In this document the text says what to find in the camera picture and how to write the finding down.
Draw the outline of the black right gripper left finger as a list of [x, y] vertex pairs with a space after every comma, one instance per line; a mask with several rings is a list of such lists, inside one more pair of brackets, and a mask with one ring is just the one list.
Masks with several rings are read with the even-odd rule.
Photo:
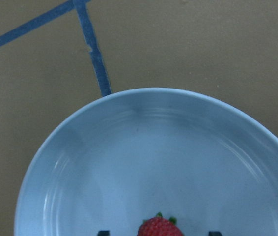
[[99, 231], [97, 236], [110, 236], [110, 231], [108, 230]]

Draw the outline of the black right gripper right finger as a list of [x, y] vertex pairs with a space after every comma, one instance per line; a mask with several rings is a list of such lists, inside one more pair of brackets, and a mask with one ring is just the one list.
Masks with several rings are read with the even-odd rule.
[[219, 231], [209, 231], [208, 236], [222, 236], [222, 233]]

